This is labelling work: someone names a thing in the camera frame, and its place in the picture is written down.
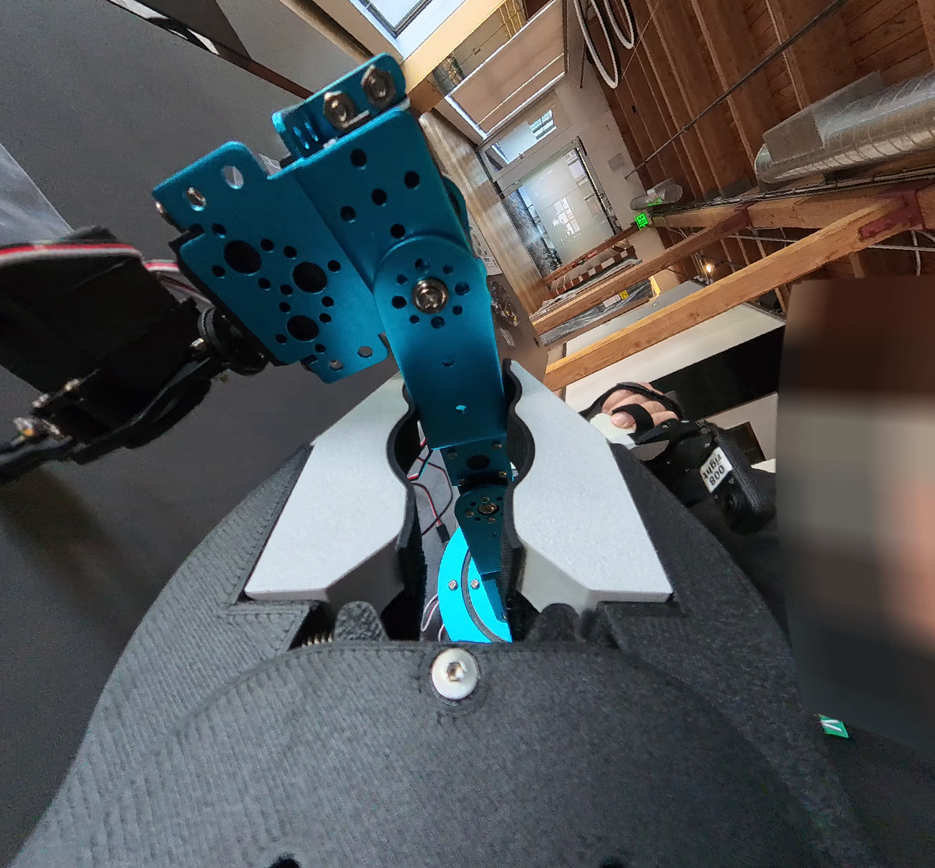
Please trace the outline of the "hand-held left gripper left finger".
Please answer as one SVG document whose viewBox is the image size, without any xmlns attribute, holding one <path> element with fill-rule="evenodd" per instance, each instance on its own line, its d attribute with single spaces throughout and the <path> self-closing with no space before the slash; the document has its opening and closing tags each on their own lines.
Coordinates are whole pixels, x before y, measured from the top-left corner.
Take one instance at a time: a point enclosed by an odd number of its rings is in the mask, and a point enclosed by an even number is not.
<svg viewBox="0 0 935 868">
<path fill-rule="evenodd" d="M 390 379 L 312 443 L 245 587 L 254 601 L 367 602 L 392 638 L 417 639 L 426 560 L 407 479 L 420 449 L 402 379 Z"/>
</svg>

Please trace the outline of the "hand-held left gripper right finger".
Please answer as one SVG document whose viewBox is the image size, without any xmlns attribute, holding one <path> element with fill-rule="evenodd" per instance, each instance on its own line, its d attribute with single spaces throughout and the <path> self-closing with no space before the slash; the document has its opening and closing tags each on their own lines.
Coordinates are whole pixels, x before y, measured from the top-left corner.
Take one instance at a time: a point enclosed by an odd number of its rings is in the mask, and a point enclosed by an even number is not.
<svg viewBox="0 0 935 868">
<path fill-rule="evenodd" d="M 512 360 L 508 453 L 519 475 L 506 496 L 503 600 L 513 636 L 549 605 L 580 616 L 604 603 L 635 617 L 673 612 L 672 585 L 615 453 L 588 421 Z"/>
</svg>

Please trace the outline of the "blue hobby robot arm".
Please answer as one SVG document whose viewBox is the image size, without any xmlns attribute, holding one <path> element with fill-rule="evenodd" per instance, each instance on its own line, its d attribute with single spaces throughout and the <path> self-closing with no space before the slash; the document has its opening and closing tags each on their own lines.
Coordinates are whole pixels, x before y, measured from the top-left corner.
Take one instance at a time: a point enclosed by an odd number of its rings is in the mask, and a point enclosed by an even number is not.
<svg viewBox="0 0 935 868">
<path fill-rule="evenodd" d="M 300 363 L 325 383 L 393 352 L 445 457 L 475 567 L 441 594 L 454 640 L 508 642 L 498 589 L 508 394 L 468 208 L 380 55 L 273 115 L 269 172 L 227 143 L 158 185 L 174 262 L 91 227 L 2 244 L 2 367 L 40 391 L 2 483 L 165 433 L 224 371 Z"/>
</svg>

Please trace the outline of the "person's right hand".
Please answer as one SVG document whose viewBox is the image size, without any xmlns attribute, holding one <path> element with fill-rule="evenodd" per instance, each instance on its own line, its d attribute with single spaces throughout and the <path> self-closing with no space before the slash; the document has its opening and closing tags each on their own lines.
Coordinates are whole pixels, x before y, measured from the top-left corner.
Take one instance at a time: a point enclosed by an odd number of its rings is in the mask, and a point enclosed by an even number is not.
<svg viewBox="0 0 935 868">
<path fill-rule="evenodd" d="M 643 430 L 650 424 L 655 427 L 682 416 L 675 402 L 647 382 L 617 385 L 601 410 L 611 418 L 614 427 L 624 430 Z"/>
</svg>

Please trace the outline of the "wooden ceiling beam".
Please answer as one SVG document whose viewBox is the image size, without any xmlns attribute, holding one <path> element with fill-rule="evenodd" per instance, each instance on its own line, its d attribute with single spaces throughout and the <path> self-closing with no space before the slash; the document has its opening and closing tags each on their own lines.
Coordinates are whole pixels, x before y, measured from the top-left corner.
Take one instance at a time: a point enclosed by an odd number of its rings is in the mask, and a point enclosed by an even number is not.
<svg viewBox="0 0 935 868">
<path fill-rule="evenodd" d="M 857 253 L 904 231 L 933 230 L 934 186 L 903 190 L 814 231 L 703 290 L 662 308 L 632 326 L 550 365 L 546 388 L 557 391 L 625 360 L 779 285 Z"/>
</svg>

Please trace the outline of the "glass door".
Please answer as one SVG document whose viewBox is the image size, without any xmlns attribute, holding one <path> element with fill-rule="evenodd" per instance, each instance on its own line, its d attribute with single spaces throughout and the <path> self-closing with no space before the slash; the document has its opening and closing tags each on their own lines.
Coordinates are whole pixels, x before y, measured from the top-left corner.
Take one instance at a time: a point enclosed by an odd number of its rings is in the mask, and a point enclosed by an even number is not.
<svg viewBox="0 0 935 868">
<path fill-rule="evenodd" d="M 579 139 L 510 185 L 503 202 L 541 277 L 622 231 Z"/>
</svg>

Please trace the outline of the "large clear plastic parts bag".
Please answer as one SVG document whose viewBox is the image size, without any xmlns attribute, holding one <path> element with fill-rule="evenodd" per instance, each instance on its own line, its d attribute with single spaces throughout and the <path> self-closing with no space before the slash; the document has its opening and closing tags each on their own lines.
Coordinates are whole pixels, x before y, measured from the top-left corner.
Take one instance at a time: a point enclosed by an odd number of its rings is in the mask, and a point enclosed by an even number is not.
<svg viewBox="0 0 935 868">
<path fill-rule="evenodd" d="M 1 146 L 1 231 L 11 241 L 36 224 L 41 212 L 37 188 L 18 162 Z"/>
</svg>

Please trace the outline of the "silver ventilation duct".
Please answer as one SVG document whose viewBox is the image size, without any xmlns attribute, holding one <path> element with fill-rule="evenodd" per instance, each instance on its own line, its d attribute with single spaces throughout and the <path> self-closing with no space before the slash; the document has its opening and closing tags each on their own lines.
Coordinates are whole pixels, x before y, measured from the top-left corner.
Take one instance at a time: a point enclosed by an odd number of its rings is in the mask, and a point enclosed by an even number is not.
<svg viewBox="0 0 935 868">
<path fill-rule="evenodd" d="M 885 87 L 875 72 L 769 129 L 754 172 L 776 185 L 933 147 L 934 73 Z"/>
</svg>

